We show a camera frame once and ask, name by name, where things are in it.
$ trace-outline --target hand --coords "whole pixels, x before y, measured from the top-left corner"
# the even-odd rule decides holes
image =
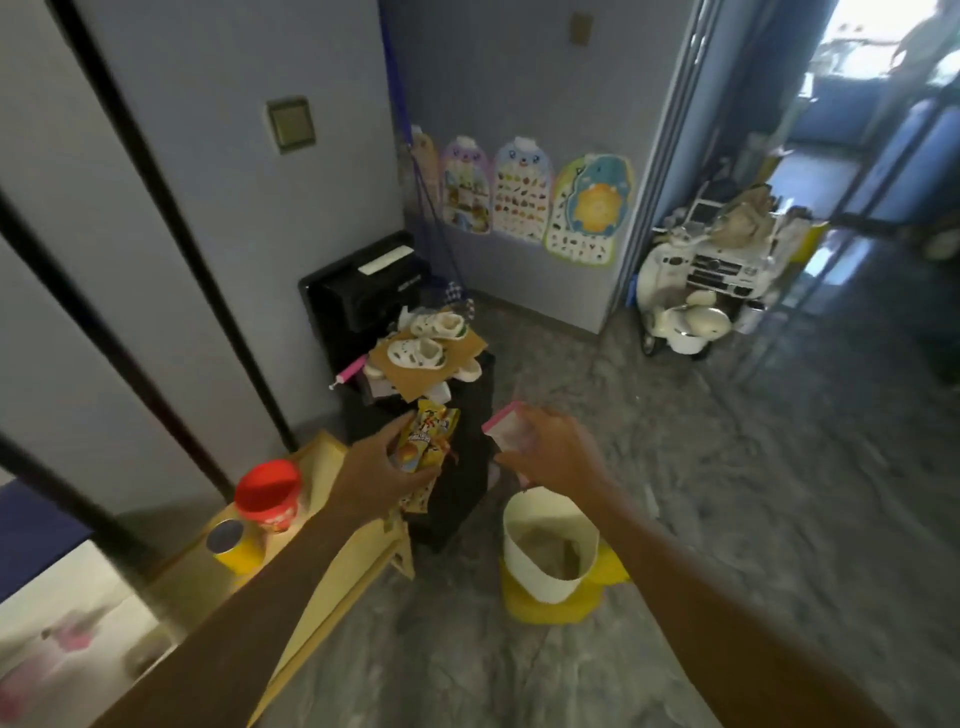
[[[528,404],[520,406],[518,415],[536,431],[536,444],[524,452],[500,452],[494,457],[500,465],[578,505],[611,484],[596,442],[572,417]]]
[[[333,481],[326,508],[336,509],[357,525],[382,518],[404,496],[409,496],[440,474],[440,468],[405,473],[387,455],[415,412],[401,415],[375,435],[353,444]]]

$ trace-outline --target left hand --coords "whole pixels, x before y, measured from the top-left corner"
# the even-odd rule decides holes
[[[405,473],[394,465],[388,449],[416,412],[407,412],[374,435],[353,444],[333,481],[325,508],[336,509],[362,525],[385,516],[404,496],[409,496],[440,474],[440,468]]]

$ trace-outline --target light switch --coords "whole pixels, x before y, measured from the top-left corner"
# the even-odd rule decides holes
[[[267,114],[281,154],[317,143],[310,105],[302,96],[267,102]]]
[[[570,16],[570,42],[587,46],[593,30],[593,15],[589,12],[575,12]]]

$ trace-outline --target cartoon poster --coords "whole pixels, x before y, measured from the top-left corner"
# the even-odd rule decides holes
[[[539,245],[550,211],[553,168],[537,142],[523,136],[495,158],[493,230]]]
[[[440,159],[444,170],[444,220],[459,230],[490,233],[491,169],[469,136],[451,141]]]
[[[623,157],[586,155],[571,161],[554,181],[547,251],[585,265],[610,263],[635,183]]]
[[[410,129],[413,132],[413,148],[408,150],[402,138],[398,142],[403,207],[409,212],[417,213],[420,211],[420,202],[422,202],[424,214],[430,214],[430,205],[423,189],[420,190],[420,202],[418,202],[418,181],[413,164],[415,161],[426,186],[426,195],[429,196],[429,201],[433,203],[437,214],[440,214],[440,158],[437,156],[437,148],[433,144],[433,139],[423,133],[423,129],[416,125]]]

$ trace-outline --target gray tile floor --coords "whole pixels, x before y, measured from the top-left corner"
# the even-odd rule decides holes
[[[915,284],[926,264],[895,253]],[[489,303],[476,327],[498,357],[495,404],[575,414],[708,570],[902,725],[954,726],[960,559],[944,533],[960,518],[960,417],[907,332],[916,316],[890,313],[906,290],[884,282],[890,254],[870,246],[785,332],[771,316],[702,363],[644,358],[630,310],[593,339]],[[514,487],[493,487],[444,553],[419,552],[415,582],[381,578],[263,725],[715,726],[630,585],[579,625],[507,616],[499,514]]]

